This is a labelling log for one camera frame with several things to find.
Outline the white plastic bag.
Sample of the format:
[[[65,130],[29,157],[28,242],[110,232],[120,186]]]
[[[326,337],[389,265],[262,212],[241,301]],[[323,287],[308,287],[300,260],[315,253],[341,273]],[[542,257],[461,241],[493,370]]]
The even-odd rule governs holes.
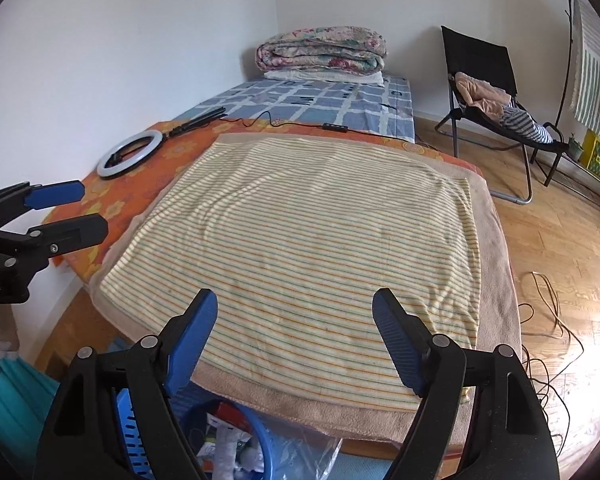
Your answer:
[[[221,425],[215,429],[212,480],[263,479],[264,454],[248,432]]]

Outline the black metal rack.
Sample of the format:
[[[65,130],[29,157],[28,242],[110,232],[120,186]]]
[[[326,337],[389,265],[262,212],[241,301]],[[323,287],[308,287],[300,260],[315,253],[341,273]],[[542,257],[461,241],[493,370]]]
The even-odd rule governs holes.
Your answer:
[[[544,183],[600,209],[600,18],[586,0],[567,0],[566,15],[567,70],[556,122],[571,117],[572,150],[554,159]]]

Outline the teal fabric item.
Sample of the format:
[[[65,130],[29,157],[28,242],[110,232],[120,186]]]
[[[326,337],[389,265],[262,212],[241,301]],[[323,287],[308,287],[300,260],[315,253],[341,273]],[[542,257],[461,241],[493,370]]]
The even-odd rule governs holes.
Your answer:
[[[0,451],[30,477],[59,382],[20,358],[1,360],[0,367]]]

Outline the orange floral bed sheet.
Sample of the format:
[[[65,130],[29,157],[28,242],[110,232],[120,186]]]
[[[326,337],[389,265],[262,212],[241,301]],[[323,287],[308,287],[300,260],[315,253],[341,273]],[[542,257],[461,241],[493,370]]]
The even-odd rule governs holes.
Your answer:
[[[91,172],[82,180],[85,194],[76,203],[57,206],[45,218],[47,223],[65,220],[86,214],[100,214],[108,222],[108,235],[99,245],[68,255],[56,256],[52,265],[66,264],[83,283],[88,283],[99,270],[106,253],[123,233],[129,229],[132,220],[147,210],[158,195],[177,179],[188,166],[207,151],[218,136],[224,133],[266,133],[266,134],[300,134],[300,136],[326,136],[326,138],[343,138],[344,140],[361,141],[370,144],[388,146],[441,160],[448,164],[465,168],[474,174],[482,174],[479,167],[441,153],[434,148],[402,141],[388,136],[378,136],[370,132],[348,130],[344,133],[325,130],[319,125],[304,122],[274,122],[255,119],[246,124],[240,119],[217,119],[209,125],[186,132],[174,139],[167,140],[148,162],[132,169],[121,177],[104,180]]]

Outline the green white milk carton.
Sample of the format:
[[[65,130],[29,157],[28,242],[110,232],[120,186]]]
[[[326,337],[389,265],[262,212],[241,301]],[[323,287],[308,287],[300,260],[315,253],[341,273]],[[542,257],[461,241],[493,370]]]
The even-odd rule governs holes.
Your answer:
[[[252,434],[222,422],[214,415],[206,415],[206,431],[197,457],[201,460],[213,460],[216,452],[222,458],[236,460],[238,452],[251,440]]]

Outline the striped yellow towel blanket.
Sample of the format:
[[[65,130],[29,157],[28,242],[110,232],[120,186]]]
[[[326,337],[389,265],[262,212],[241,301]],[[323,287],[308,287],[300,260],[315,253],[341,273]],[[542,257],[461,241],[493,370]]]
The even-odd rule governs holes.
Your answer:
[[[419,400],[372,317],[384,287],[461,347],[521,346],[483,177],[405,144],[240,132],[132,222],[90,293],[138,338],[208,288],[218,317],[196,384],[334,437],[400,441]]]

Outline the folded floral quilt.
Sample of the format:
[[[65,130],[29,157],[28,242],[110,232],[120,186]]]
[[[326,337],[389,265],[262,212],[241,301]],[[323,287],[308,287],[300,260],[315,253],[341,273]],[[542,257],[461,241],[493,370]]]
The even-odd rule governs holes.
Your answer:
[[[384,69],[387,53],[385,38],[366,27],[302,28],[260,44],[256,64],[264,72],[293,68],[367,76]]]

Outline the yellow green crate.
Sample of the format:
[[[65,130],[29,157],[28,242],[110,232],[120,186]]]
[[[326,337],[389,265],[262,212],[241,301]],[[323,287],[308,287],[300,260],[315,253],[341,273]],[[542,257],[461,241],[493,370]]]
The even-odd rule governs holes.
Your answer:
[[[583,151],[579,159],[580,165],[600,180],[600,136],[593,130],[588,129],[585,133],[582,148]]]

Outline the red cardboard box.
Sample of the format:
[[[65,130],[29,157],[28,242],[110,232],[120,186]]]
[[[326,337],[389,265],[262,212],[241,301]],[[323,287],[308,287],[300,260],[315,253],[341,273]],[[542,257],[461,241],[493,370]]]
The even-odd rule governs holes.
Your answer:
[[[222,422],[227,422],[230,426],[238,428],[242,431],[252,433],[252,426],[247,416],[238,406],[230,402],[221,401],[214,411],[214,416]]]

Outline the striped hanging towel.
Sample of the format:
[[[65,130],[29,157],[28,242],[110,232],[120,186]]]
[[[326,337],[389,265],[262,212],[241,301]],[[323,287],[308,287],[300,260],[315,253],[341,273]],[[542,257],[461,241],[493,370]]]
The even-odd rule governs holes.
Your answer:
[[[571,108],[582,126],[600,136],[600,17],[585,0],[573,0],[576,67]]]

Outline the blue checked bed sheet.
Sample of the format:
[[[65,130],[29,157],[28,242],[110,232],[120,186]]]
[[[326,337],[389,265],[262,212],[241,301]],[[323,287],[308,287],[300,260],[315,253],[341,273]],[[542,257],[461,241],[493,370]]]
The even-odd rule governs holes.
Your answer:
[[[351,130],[414,142],[410,83],[386,75],[380,86],[353,82],[257,78],[238,84],[180,115],[194,118],[223,107],[228,118],[269,114],[276,122],[343,125]]]

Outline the striped grey garment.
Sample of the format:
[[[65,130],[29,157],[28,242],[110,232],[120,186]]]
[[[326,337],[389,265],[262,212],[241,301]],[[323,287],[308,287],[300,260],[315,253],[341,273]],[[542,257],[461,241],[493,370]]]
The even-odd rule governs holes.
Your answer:
[[[520,107],[505,105],[500,125],[532,142],[550,144],[554,141],[547,128],[538,124],[526,110]]]

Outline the pink beige clothing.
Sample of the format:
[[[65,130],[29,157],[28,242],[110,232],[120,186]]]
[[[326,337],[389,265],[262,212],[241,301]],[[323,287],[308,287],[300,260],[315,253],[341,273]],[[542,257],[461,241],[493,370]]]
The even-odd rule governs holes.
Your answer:
[[[494,122],[499,122],[505,105],[512,105],[512,97],[487,81],[457,72],[453,77],[455,88],[467,106],[475,107]]]

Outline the black folding chair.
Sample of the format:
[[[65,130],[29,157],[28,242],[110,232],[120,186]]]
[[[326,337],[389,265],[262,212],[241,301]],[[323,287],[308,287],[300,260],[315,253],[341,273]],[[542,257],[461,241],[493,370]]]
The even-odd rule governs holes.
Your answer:
[[[564,135],[552,122],[537,122],[519,102],[514,69],[506,47],[446,26],[442,27],[441,35],[450,110],[434,126],[434,131],[440,133],[444,126],[451,127],[448,136],[452,139],[454,157],[460,156],[460,142],[464,140],[458,133],[458,124],[463,120],[509,140],[507,146],[477,140],[471,143],[497,152],[521,150],[527,195],[520,197],[497,190],[490,194],[509,203],[530,204],[533,198],[531,165],[539,152],[550,153],[554,156],[550,173],[554,174],[560,158],[568,151]]]

